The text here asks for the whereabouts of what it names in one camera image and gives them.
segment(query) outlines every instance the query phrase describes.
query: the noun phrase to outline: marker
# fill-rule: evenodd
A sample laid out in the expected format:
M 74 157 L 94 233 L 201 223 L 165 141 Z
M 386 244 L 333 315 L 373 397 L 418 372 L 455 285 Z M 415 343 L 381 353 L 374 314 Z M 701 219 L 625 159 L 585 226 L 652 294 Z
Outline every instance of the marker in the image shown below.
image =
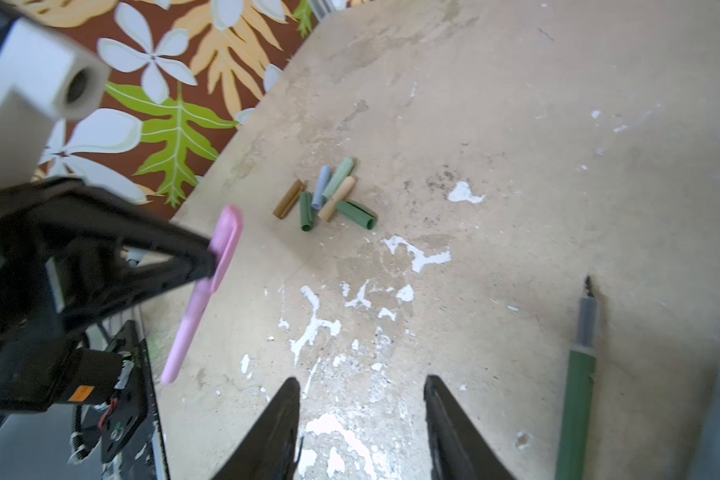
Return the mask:
M 584 281 L 584 297 L 579 305 L 576 343 L 568 354 L 563 425 L 557 450 L 555 480 L 580 480 L 584 476 L 586 436 L 595 376 L 595 328 L 600 303 L 592 293 L 592 279 Z

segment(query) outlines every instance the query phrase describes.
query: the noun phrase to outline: green leaf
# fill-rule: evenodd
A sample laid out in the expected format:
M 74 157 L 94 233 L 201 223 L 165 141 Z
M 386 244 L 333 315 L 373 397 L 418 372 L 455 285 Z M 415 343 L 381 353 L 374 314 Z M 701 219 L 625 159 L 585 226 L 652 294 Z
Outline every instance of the green leaf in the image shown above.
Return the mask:
M 165 147 L 150 155 L 135 172 L 135 175 L 164 172 L 163 183 L 157 193 L 165 195 L 166 203 L 177 207 L 186 198 L 182 186 L 184 183 L 193 187 L 197 185 L 197 177 L 192 169 L 186 166 L 186 152 L 191 150 L 202 158 L 214 161 L 219 152 L 213 148 L 210 140 L 192 128 L 193 122 L 204 128 L 234 128 L 238 122 L 223 120 L 209 108 L 188 104 L 182 100 L 181 84 L 178 99 L 168 98 L 162 104 L 156 104 L 144 94 L 141 87 L 135 85 L 118 85 L 107 83 L 106 92 L 123 106 L 152 115 L 145 120 L 141 129 L 141 141 L 149 144 L 165 142 Z
M 293 17 L 298 20 L 298 33 L 301 34 L 302 38 L 307 38 L 310 32 L 312 32 L 312 6 L 309 5 L 309 0 L 301 0 L 301 2 L 293 11 Z

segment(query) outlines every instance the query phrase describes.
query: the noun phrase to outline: red wire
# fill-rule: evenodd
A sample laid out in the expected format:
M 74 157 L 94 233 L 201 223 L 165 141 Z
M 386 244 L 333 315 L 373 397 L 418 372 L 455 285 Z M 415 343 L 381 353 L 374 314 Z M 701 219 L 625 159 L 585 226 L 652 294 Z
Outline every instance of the red wire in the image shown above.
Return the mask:
M 112 414 L 112 412 L 114 412 L 115 408 L 117 408 L 117 398 L 110 398 L 109 408 L 107 408 L 106 412 L 104 412 L 101 418 L 99 418 L 99 430 L 104 427 L 104 421 Z

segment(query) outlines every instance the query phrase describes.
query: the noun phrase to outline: scratch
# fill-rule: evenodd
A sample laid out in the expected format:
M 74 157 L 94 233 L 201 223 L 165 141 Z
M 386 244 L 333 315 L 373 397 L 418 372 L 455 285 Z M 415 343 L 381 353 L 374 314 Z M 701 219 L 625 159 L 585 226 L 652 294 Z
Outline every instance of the scratch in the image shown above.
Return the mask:
M 538 29 L 539 32 L 547 35 L 547 38 L 548 38 L 549 40 L 551 40 L 552 42 L 554 42 L 554 38 L 552 38 L 552 37 L 550 36 L 550 34 L 546 33 L 544 30 L 542 30 L 542 29 L 539 28 L 539 27 L 537 27 L 537 29 Z

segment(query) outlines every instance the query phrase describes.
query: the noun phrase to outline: round hole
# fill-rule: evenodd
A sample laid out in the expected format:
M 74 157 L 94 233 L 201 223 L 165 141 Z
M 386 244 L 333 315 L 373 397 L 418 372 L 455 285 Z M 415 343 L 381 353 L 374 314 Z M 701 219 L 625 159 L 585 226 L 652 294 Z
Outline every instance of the round hole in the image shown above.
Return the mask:
M 79 100 L 80 97 L 85 93 L 85 89 L 88 86 L 88 71 L 86 68 L 80 70 L 72 77 L 72 82 L 67 88 L 67 103 L 72 104 Z

